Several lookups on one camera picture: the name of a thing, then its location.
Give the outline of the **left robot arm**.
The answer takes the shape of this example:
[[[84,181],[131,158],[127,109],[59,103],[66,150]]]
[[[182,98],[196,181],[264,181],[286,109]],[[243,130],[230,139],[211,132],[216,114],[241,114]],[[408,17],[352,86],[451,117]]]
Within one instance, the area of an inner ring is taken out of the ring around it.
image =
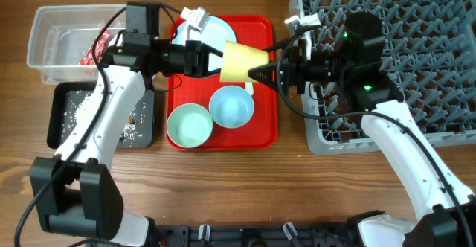
[[[159,1],[130,1],[123,41],[94,54],[99,77],[90,98],[92,117],[73,132],[50,158],[30,167],[33,199],[43,231],[111,246],[163,246],[153,219],[128,212],[111,175],[120,135],[155,74],[209,77],[213,48],[199,41],[176,45],[159,36],[159,14],[174,7]]]

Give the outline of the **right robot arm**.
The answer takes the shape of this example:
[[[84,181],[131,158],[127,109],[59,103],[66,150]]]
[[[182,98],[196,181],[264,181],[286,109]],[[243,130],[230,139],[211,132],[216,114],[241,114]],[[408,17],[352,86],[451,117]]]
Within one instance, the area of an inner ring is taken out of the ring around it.
[[[381,71],[385,46],[382,21],[368,12],[352,13],[336,51],[305,55],[296,40],[314,25],[296,24],[293,36],[276,44],[277,62],[253,65],[248,76],[286,97],[289,87],[336,82],[350,116],[371,138],[403,184],[416,222],[382,211],[350,218],[349,246],[473,246],[475,193],[446,166],[421,133],[398,86]]]

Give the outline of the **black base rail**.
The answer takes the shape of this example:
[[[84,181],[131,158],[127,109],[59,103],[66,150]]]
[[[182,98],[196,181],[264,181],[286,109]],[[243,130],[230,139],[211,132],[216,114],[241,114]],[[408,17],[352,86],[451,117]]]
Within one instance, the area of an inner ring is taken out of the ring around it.
[[[286,234],[282,225],[213,226],[208,240],[199,239],[199,228],[187,225],[158,225],[161,246],[361,246],[356,231],[344,222],[296,225],[297,234]]]

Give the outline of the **white plastic spoon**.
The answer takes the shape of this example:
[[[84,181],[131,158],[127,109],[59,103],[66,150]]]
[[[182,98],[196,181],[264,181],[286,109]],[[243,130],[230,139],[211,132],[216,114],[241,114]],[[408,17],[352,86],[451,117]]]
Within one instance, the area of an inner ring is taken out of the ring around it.
[[[247,93],[249,95],[252,96],[254,94],[253,83],[252,82],[245,82],[245,90],[247,91]]]

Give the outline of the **green bowl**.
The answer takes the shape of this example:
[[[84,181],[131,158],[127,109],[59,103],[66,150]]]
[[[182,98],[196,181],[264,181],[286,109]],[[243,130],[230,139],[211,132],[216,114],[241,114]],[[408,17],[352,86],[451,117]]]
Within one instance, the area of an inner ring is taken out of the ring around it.
[[[167,135],[177,146],[194,148],[209,139],[213,120],[205,107],[186,103],[175,108],[167,119]]]

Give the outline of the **white rice grains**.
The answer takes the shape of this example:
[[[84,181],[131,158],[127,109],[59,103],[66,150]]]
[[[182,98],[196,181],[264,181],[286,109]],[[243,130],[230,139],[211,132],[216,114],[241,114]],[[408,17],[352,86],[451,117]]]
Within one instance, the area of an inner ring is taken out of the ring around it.
[[[64,104],[54,104],[52,115],[58,113],[59,121],[51,121],[53,126],[48,129],[47,143],[51,148],[57,148],[63,144],[73,132],[78,121],[83,121],[89,116],[86,106],[89,104],[91,90],[73,90],[63,95]],[[154,121],[154,94],[146,91],[144,96],[132,109],[128,121],[121,133],[119,148],[145,148],[153,138]]]

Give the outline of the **clear plastic bin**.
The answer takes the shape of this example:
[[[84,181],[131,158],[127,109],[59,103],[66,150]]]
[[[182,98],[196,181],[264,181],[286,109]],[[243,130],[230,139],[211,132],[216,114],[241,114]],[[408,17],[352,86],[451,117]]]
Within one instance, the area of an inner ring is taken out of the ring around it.
[[[47,85],[95,81],[94,65],[81,65],[100,30],[122,4],[44,6],[36,11],[28,43],[27,64]]]

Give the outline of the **red snack wrapper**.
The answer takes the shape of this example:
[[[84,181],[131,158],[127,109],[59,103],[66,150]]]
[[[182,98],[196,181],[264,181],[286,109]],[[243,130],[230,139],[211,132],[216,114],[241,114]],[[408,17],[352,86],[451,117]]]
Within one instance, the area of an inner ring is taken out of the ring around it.
[[[105,31],[99,38],[96,46],[89,48],[88,52],[83,56],[79,65],[96,65],[95,60],[99,61],[102,53],[108,48],[112,33]]]

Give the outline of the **grey dishwasher rack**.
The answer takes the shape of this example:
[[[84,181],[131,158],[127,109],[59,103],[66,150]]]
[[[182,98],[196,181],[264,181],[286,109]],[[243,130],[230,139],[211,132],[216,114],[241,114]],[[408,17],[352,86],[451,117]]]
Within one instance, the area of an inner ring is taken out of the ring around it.
[[[413,119],[435,147],[475,142],[475,0],[289,0],[292,15],[317,15],[303,40],[335,50],[352,13],[382,21],[382,70],[400,88]]]

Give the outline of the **light blue bowl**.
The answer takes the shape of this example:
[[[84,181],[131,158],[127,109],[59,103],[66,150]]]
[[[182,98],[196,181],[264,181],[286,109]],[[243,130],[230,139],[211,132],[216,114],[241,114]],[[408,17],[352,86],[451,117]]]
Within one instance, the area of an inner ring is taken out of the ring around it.
[[[240,86],[223,86],[216,90],[208,104],[209,113],[219,126],[236,129],[247,124],[254,114],[253,97]]]

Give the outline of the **light blue plate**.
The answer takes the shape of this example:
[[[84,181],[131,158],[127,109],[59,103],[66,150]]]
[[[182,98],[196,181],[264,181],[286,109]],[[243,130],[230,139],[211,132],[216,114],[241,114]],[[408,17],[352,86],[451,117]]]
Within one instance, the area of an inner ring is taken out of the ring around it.
[[[189,29],[189,34],[186,36],[188,28],[188,21],[178,26],[178,35],[172,41],[173,44],[184,45],[186,39],[196,40],[205,43],[218,51],[225,50],[225,43],[236,42],[237,38],[231,26],[222,19],[211,16],[206,23],[202,32]]]

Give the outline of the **yellow plastic cup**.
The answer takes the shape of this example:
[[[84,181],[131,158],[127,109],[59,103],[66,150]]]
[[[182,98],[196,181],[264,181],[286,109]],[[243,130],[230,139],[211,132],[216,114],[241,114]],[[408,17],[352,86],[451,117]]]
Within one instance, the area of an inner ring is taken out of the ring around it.
[[[248,76],[248,72],[268,63],[268,52],[227,41],[222,56],[220,81],[222,83],[255,82]]]

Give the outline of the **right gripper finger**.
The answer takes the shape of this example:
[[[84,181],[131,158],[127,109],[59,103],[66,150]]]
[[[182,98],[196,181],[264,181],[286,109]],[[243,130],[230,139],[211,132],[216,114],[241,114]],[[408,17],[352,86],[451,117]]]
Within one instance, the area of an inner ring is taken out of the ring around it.
[[[294,42],[295,42],[295,40],[292,39],[292,38],[282,39],[282,40],[274,43],[273,45],[270,45],[266,48],[263,48],[263,51],[271,53],[271,52],[275,52],[277,50],[284,50],[287,45],[292,45]]]
[[[286,91],[289,87],[288,69],[285,65],[282,65],[280,71],[277,72],[277,62],[252,68],[248,71],[248,76],[275,91],[277,91],[278,86],[283,91]]]

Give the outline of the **black plastic tray bin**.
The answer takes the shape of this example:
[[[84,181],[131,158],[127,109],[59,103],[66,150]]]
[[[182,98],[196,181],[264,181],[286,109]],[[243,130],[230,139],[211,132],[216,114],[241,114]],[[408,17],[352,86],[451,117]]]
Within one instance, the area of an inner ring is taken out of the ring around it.
[[[58,148],[75,128],[76,111],[92,95],[95,82],[60,83],[54,90],[54,99],[47,134],[47,145]],[[155,93],[147,90],[129,115],[121,133],[118,147],[141,149],[152,144],[154,137]]]

